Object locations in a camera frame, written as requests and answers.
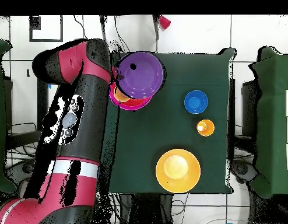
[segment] dark green table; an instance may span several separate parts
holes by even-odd
[[[157,182],[155,168],[162,154],[175,148],[186,149],[199,160],[201,178],[191,193],[231,193],[225,175],[229,69],[234,55],[232,48],[219,55],[156,54],[167,77],[147,106],[125,111],[109,100],[101,163],[113,166],[111,193],[169,193]],[[191,114],[184,107],[184,97],[192,90],[208,96],[202,114]],[[202,119],[215,124],[210,137],[196,130]]]
[[[252,65],[262,96],[257,104],[257,152],[255,167],[260,174],[250,183],[262,198],[288,194],[286,160],[288,55],[272,47],[259,51]]]
[[[2,56],[5,52],[9,51],[12,46],[5,40],[0,40],[0,191],[11,193],[14,192],[16,187],[9,181],[3,173],[5,167],[5,143],[6,143],[6,113],[5,113],[5,92],[3,84],[2,72]]]

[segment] black cable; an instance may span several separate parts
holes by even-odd
[[[24,147],[27,147],[27,148],[31,148],[31,149],[37,149],[34,145],[34,147],[31,147],[31,146],[28,146],[28,145],[24,145]]]
[[[114,206],[114,207],[112,207],[112,208],[113,208],[113,211],[114,211],[114,213],[115,213],[115,217],[117,217],[119,220],[121,220],[121,221],[123,221],[123,222],[125,222],[125,223],[128,223],[125,219],[121,218],[121,217],[117,214],[117,211],[119,211],[119,210],[118,210],[117,207],[116,207],[115,201],[113,200],[113,198],[110,198],[110,196],[111,196],[111,195],[109,194],[109,199],[113,201],[113,206]]]
[[[157,53],[157,41],[158,41],[158,38],[156,37],[156,51],[155,51],[155,53]]]
[[[78,22],[78,23],[80,24],[80,26],[81,26],[82,29],[83,29],[83,35],[84,35],[85,38],[88,40],[87,36],[85,35],[85,29],[84,29],[83,25],[81,24],[81,22]]]
[[[189,196],[189,193],[188,193],[188,195],[187,195],[187,198],[185,199],[184,205],[187,205],[188,196]],[[184,215],[182,216],[181,224],[184,222]]]
[[[119,40],[120,40],[120,42],[121,42],[121,44],[122,44],[122,47],[123,47],[123,49],[124,49],[124,52],[125,52],[125,48],[124,48],[123,43],[126,45],[128,51],[130,52],[130,50],[129,50],[129,48],[128,48],[128,45],[127,45],[126,42],[123,40],[123,38],[121,38],[121,36],[119,35],[119,32],[118,32],[118,30],[117,30],[116,20],[117,20],[117,16],[114,16],[116,32],[117,32],[117,34],[118,34],[118,37],[119,37]]]
[[[30,158],[19,158],[19,157],[7,157],[8,160],[31,160]]]
[[[16,125],[24,125],[24,124],[33,124],[35,127],[35,131],[37,131],[36,125],[33,122],[28,122],[28,123],[21,123],[21,124],[13,124],[12,126],[16,126]]]
[[[115,197],[116,197],[117,201],[118,201],[121,205],[123,205],[124,207],[126,207],[126,209],[130,209],[130,208],[131,208],[131,207],[126,206],[126,205],[121,201],[119,195],[116,194]]]
[[[117,34],[118,34],[119,41],[120,41],[120,43],[121,43],[121,45],[122,45],[123,52],[125,52],[125,47],[124,47],[124,45],[123,45],[123,43],[122,43],[122,41],[121,41],[121,36],[119,35],[119,32],[118,32],[118,30],[117,30],[116,20],[117,20],[117,16],[114,16],[114,23],[115,23],[116,32],[117,32]]]
[[[185,204],[184,204],[181,200],[174,200],[173,202],[175,202],[175,201],[179,201],[179,202],[181,202],[181,203],[184,205],[184,207],[183,207],[183,209],[182,209],[181,212],[179,212],[179,213],[177,213],[177,214],[174,214],[174,215],[172,215],[172,216],[180,215],[180,214],[183,213],[183,211],[185,210]]]
[[[253,155],[234,155],[234,158],[244,158],[244,157],[251,157]]]
[[[23,150],[24,150],[24,152],[26,153],[27,156],[35,158],[35,155],[28,153],[24,146],[22,148],[23,148]]]

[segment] floor tile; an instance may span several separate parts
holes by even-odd
[[[1,62],[1,64],[2,64],[2,68],[3,68],[5,76],[10,76],[9,62],[3,61],[3,62]]]
[[[247,185],[238,183],[236,177],[231,173],[229,183],[234,191],[227,196],[228,206],[249,206],[250,194]]]
[[[190,194],[187,205],[226,205],[223,194]]]
[[[256,61],[263,46],[288,53],[288,15],[233,15],[231,46],[235,61]]]
[[[45,16],[41,19],[41,26],[44,30],[35,30],[38,38],[54,39],[57,37],[57,30],[60,27],[59,16]],[[76,20],[82,23],[82,16],[76,16]],[[11,49],[12,60],[33,60],[34,57],[44,51],[60,46],[63,43],[74,39],[81,39],[83,29],[75,22],[73,15],[63,16],[63,42],[30,42],[29,41],[29,17],[11,16],[10,19],[11,36],[13,45]]]
[[[37,125],[37,78],[31,66],[32,62],[11,62],[13,124],[33,122]],[[21,132],[33,129],[30,125],[19,128]]]
[[[247,224],[249,218],[249,207],[230,207],[227,209],[227,221],[233,224]]]
[[[172,197],[172,205],[184,205],[187,199],[187,193],[185,194],[174,194]]]
[[[187,206],[185,209],[184,221],[182,224],[224,224],[224,219],[226,219],[225,206]],[[181,224],[181,222],[182,217],[179,217],[176,221],[176,224]]]
[[[172,206],[171,215],[173,219],[173,224],[181,224],[182,217],[184,216],[183,206]]]
[[[84,15],[84,30],[87,38],[102,39],[103,33],[101,32],[100,17],[98,15]]]
[[[9,41],[9,17],[0,16],[0,39]],[[8,60],[9,52],[6,52],[2,59]]]
[[[116,27],[130,51],[156,50],[156,34],[154,31],[152,15],[117,16]],[[115,49],[115,41],[122,47],[116,32],[114,16],[107,17],[106,38],[111,51]]]
[[[244,82],[254,80],[254,74],[248,67],[250,63],[234,63],[233,64],[233,78],[235,79],[235,124],[236,134],[241,134],[241,126],[243,125],[243,97],[241,95],[241,88]]]
[[[230,47],[230,15],[164,16],[171,25],[159,31],[159,53],[217,54]]]

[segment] purple bowl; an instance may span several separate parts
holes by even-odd
[[[124,56],[119,64],[121,90],[134,99],[153,96],[164,81],[164,69],[150,52],[134,52]]]

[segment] small orange cup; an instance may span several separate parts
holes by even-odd
[[[201,120],[197,123],[197,131],[203,137],[209,137],[215,131],[215,125],[211,120]]]
[[[117,87],[114,89],[114,97],[119,102],[127,102],[130,99],[128,96],[124,95]]]

